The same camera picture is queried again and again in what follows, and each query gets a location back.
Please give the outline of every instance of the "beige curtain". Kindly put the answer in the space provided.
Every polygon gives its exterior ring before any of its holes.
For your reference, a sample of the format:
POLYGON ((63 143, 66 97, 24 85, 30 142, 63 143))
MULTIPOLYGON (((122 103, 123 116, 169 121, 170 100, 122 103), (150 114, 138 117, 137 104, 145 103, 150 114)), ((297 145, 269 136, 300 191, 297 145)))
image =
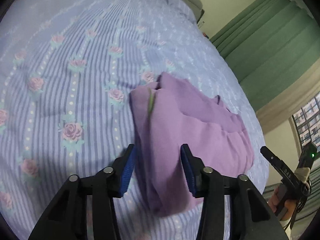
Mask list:
POLYGON ((296 82, 256 112, 263 133, 288 120, 319 91, 320 58, 296 82))

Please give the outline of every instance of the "folded purple clothing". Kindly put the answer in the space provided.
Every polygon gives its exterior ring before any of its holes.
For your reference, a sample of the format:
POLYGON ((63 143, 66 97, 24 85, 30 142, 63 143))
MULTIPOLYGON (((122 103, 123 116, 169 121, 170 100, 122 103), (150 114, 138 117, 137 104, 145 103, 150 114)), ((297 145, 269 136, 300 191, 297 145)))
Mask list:
POLYGON ((204 165, 225 176, 236 177, 253 165, 241 117, 231 113, 220 96, 208 98, 188 80, 162 73, 159 82, 131 91, 131 108, 139 148, 137 178, 157 216, 183 212, 202 201, 188 190, 180 161, 183 143, 204 165))

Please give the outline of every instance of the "bed sheet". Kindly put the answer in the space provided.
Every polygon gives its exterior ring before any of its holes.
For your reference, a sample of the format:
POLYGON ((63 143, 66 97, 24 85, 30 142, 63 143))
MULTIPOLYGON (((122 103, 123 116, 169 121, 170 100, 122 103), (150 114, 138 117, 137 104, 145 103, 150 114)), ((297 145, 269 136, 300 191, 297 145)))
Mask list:
MULTIPOLYGON (((237 79, 180 0, 17 0, 0 23, 0 211, 20 240, 70 174, 94 175, 134 143, 128 95, 163 72, 220 95, 248 130, 262 193, 263 134, 237 79)), ((230 208, 225 198, 225 239, 230 208)), ((123 239, 195 239, 202 206, 150 214, 135 174, 115 200, 123 239)), ((88 210, 89 239, 92 213, 88 210)))

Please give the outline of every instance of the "hand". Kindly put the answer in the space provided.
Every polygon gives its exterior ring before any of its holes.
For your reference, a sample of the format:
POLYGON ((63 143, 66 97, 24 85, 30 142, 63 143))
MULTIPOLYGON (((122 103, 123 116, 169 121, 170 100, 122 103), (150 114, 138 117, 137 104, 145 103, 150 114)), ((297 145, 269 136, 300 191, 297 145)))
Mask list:
MULTIPOLYGON (((268 205, 271 208, 271 210, 273 212, 276 212, 277 210, 277 205, 279 204, 279 199, 276 196, 276 194, 279 191, 279 187, 277 187, 274 191, 273 191, 273 195, 271 196, 271 198, 268 201, 268 205)), ((283 218, 281 219, 282 221, 288 220, 292 217, 294 209, 296 208, 297 205, 297 201, 296 200, 292 200, 292 199, 288 199, 286 200, 286 202, 284 203, 284 206, 288 209, 288 211, 286 212, 286 214, 283 216, 283 218)))

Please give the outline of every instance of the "screw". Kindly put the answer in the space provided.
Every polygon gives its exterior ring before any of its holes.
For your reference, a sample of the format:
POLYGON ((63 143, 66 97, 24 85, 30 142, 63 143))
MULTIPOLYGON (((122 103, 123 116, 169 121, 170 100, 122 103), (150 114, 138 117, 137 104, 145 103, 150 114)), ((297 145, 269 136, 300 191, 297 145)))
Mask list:
POLYGON ((111 173, 111 172, 113 172, 113 168, 112 168, 112 167, 105 167, 105 168, 103 169, 103 172, 104 172, 104 173, 111 173))
POLYGON ((247 181, 247 180, 249 180, 248 176, 245 175, 245 174, 240 174, 240 175, 239 175, 239 179, 241 179, 242 181, 247 181))
POLYGON ((203 168, 203 171, 204 171, 205 173, 212 173, 212 172, 213 172, 213 168, 211 168, 211 167, 204 167, 204 168, 203 168))
POLYGON ((77 181, 77 179, 78 179, 78 176, 77 176, 77 175, 71 175, 71 176, 69 177, 69 180, 72 181, 72 182, 77 181))

